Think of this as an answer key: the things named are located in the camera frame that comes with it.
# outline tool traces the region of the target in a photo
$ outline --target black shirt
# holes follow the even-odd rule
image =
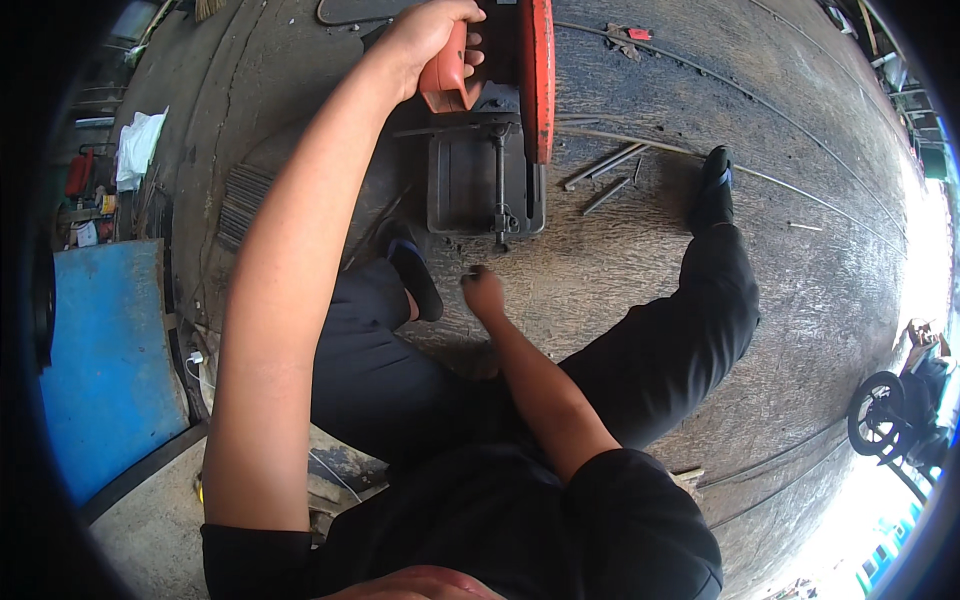
[[[471,575],[510,600],[716,598],[720,549],[649,455],[593,457],[565,488],[512,444],[431,460],[310,534],[204,525],[210,597],[316,598],[405,566]]]

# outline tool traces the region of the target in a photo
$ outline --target black shoe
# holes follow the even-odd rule
[[[700,172],[700,191],[686,215],[686,225],[694,237],[714,225],[733,223],[733,153],[726,146],[717,146]]]
[[[437,321],[444,315],[444,301],[426,268],[417,238],[410,226],[389,217],[376,230],[378,253],[394,265],[403,287],[414,297],[420,309],[418,321]]]

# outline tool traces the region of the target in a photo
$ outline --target orange handle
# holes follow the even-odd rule
[[[470,110],[480,97],[483,82],[464,81],[466,52],[467,22],[457,21],[446,46],[427,62],[420,73],[420,95],[433,112]]]

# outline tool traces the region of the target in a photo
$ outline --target stacked metal bars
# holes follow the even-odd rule
[[[247,228],[253,221],[267,190],[274,183],[274,175],[249,164],[240,163],[227,175],[227,194],[220,209],[220,227],[217,239],[232,252],[240,248]]]

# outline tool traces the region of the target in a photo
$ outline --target blue metal sheet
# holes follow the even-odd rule
[[[40,388],[77,506],[189,424],[163,325],[162,253],[143,240],[54,255],[53,365]]]

